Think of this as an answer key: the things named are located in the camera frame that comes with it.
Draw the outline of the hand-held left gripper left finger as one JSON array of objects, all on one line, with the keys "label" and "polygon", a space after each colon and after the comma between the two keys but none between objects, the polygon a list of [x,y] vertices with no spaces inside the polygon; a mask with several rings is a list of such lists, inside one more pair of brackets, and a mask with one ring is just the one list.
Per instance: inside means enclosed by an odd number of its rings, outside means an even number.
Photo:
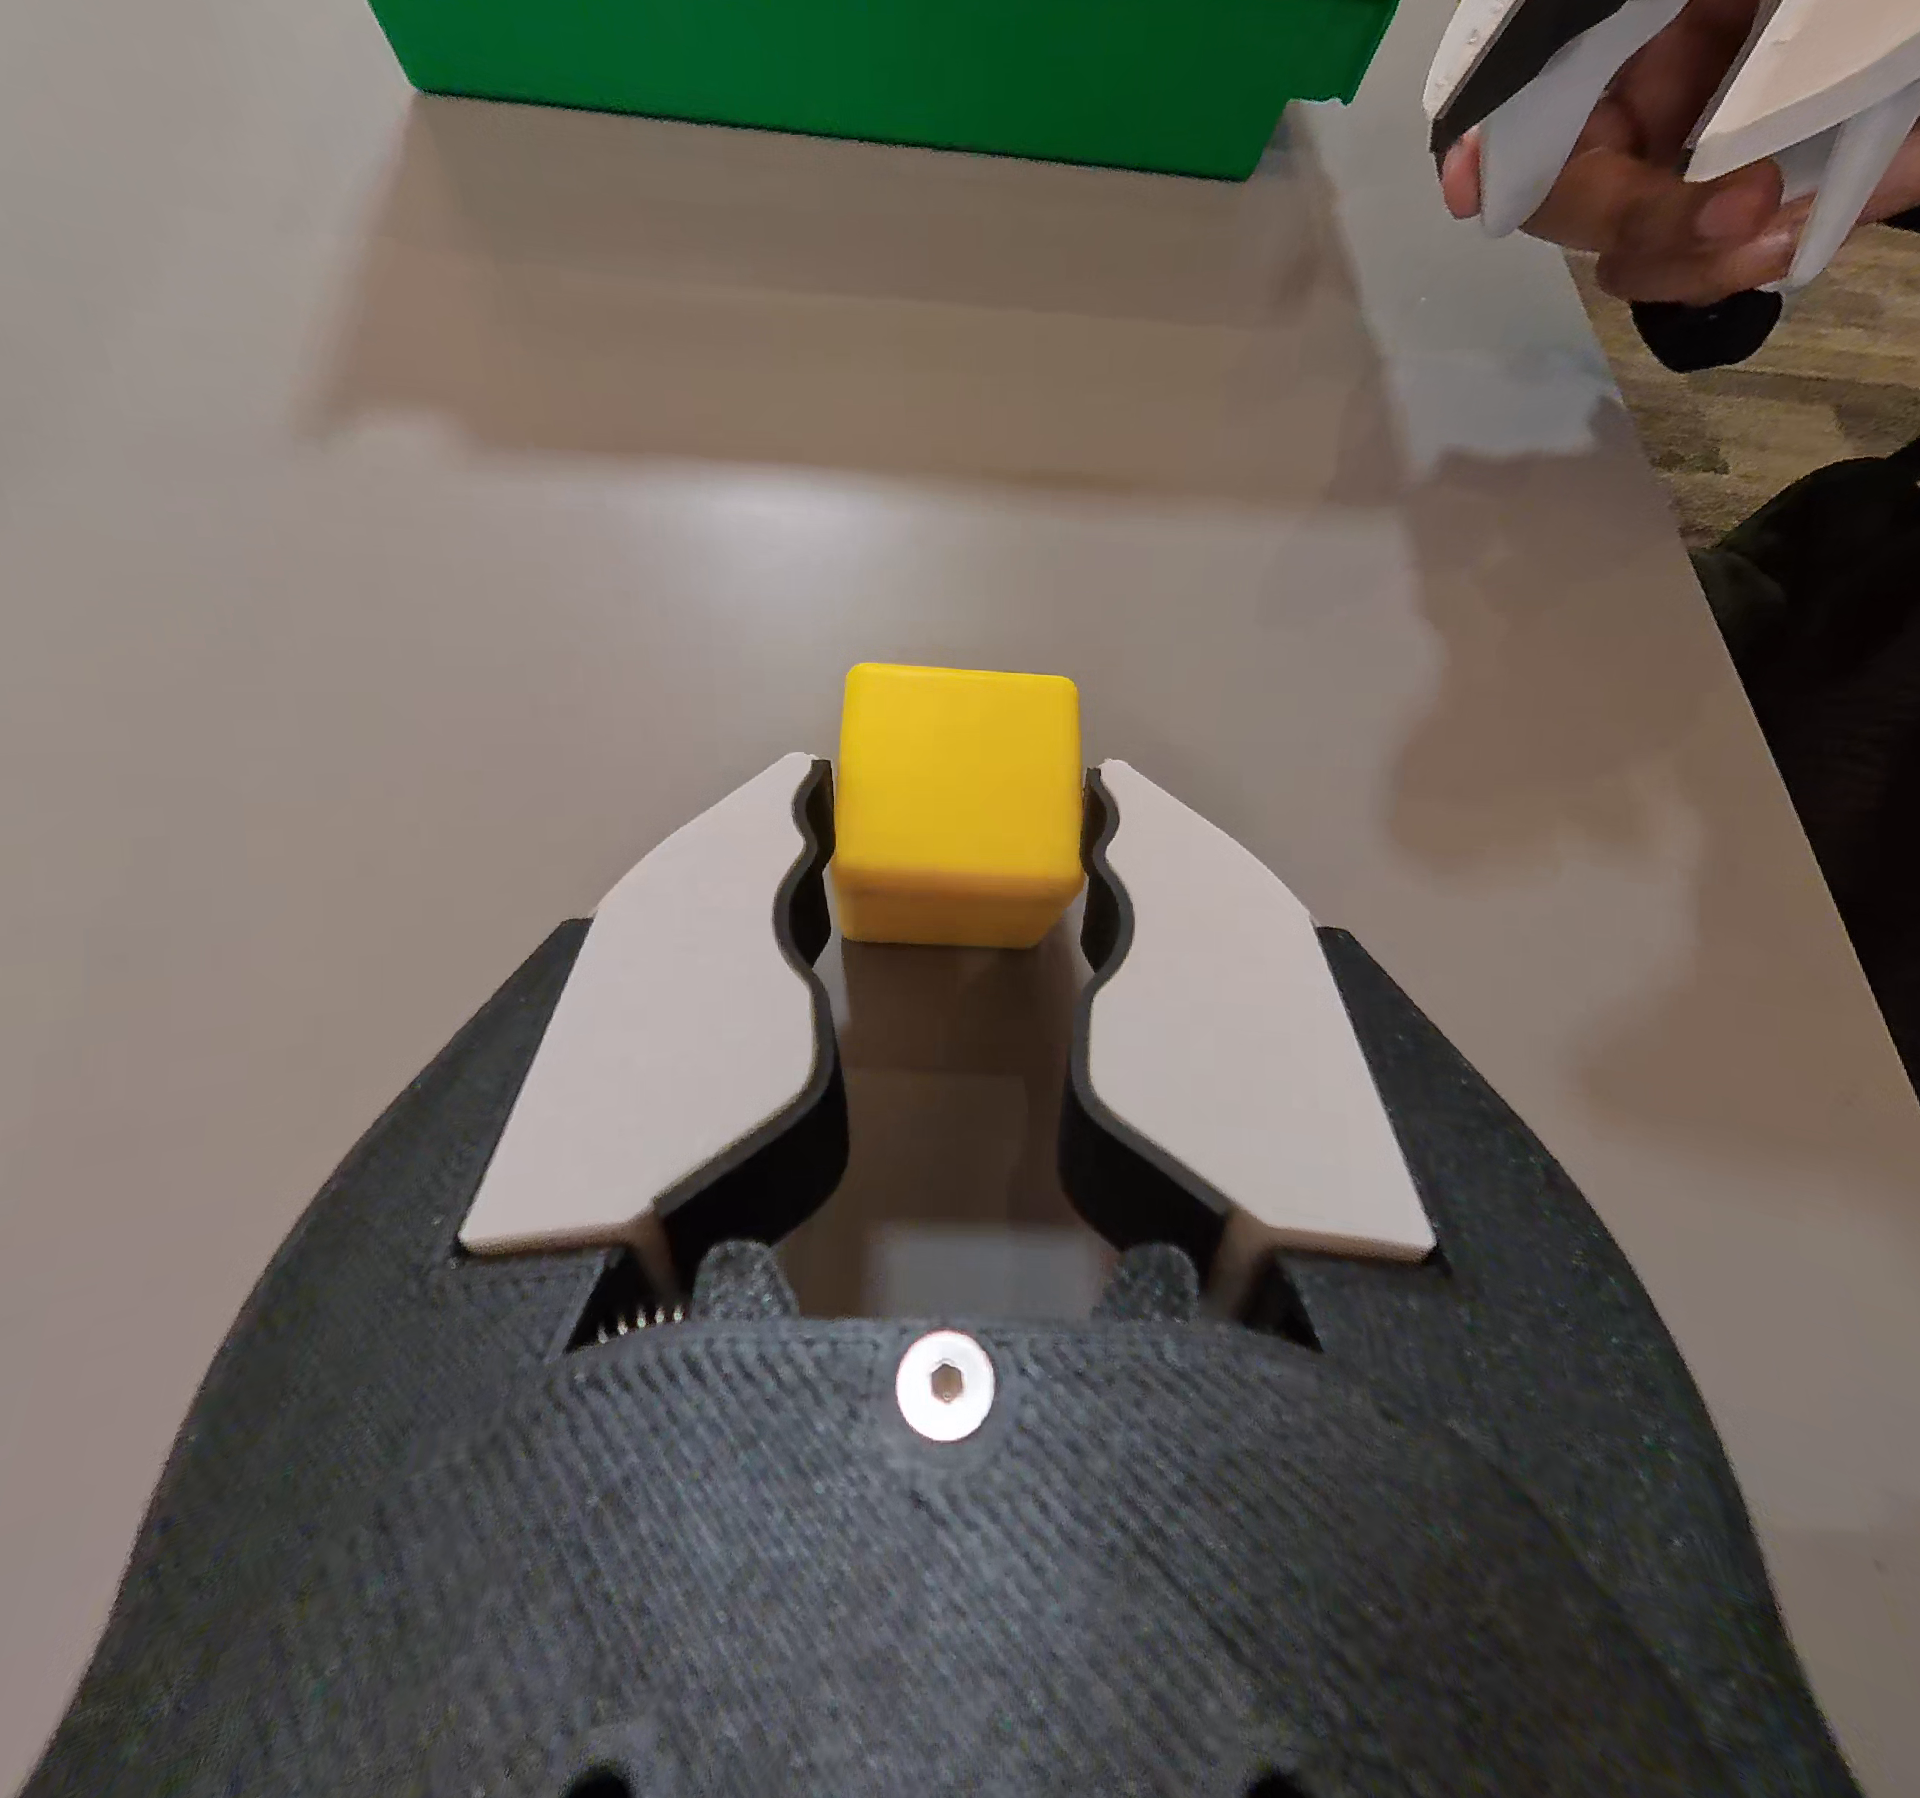
[{"label": "hand-held left gripper left finger", "polygon": [[458,1218],[464,1255],[643,1248],[692,1289],[845,1176],[829,949],[833,764],[780,754],[589,918]]}]

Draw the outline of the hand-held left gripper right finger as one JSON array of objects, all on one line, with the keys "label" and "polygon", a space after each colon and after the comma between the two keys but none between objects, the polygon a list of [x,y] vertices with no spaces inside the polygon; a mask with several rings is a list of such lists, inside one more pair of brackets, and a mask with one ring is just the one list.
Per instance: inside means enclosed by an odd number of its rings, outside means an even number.
[{"label": "hand-held left gripper right finger", "polygon": [[1429,1271],[1439,1235],[1303,895],[1126,759],[1086,771],[1059,1180],[1112,1255],[1239,1317],[1282,1255]]}]

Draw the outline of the yellow cube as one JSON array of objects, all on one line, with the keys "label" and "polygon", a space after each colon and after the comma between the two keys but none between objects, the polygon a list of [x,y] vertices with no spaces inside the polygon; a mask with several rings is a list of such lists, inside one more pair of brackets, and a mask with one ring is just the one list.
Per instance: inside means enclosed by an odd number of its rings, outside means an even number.
[{"label": "yellow cube", "polygon": [[854,944],[1026,949],[1083,880],[1083,699],[1068,674],[845,673],[833,905]]}]

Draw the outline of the green plastic bin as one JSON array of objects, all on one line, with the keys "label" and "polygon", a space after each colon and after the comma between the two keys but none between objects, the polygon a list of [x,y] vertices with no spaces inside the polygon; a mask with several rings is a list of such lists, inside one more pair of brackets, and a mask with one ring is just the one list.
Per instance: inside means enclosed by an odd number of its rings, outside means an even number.
[{"label": "green plastic bin", "polygon": [[368,0],[445,100],[1243,181],[1400,0]]}]

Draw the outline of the grey desk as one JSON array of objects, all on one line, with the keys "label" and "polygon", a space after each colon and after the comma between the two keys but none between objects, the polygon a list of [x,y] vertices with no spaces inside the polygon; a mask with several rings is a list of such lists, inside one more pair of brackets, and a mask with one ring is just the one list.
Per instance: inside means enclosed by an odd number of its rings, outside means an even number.
[{"label": "grey desk", "polygon": [[1915,1093],[1400,0],[1253,181],[417,100],[6,0],[6,1795],[349,1146],[854,662],[1063,673],[1586,1191],[1915,1795]]}]

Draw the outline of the person's right hand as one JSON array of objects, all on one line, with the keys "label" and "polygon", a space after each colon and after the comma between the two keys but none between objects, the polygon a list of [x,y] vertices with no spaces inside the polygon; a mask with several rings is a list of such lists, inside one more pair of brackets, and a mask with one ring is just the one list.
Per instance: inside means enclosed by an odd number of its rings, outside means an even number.
[{"label": "person's right hand", "polygon": [[[1712,303],[1791,266],[1804,211],[1762,155],[1712,181],[1685,178],[1685,149],[1740,62],[1762,0],[1691,0],[1598,100],[1535,240],[1581,248],[1614,300]],[[1479,214],[1479,137],[1439,162],[1453,220]]]}]

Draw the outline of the person's black clothed legs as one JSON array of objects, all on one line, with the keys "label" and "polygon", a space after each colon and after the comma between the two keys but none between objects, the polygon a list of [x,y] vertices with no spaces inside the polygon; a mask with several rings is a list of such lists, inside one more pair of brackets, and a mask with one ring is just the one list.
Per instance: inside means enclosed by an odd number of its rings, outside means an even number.
[{"label": "person's black clothed legs", "polygon": [[1915,1081],[1920,446],[1806,470],[1691,562]]}]

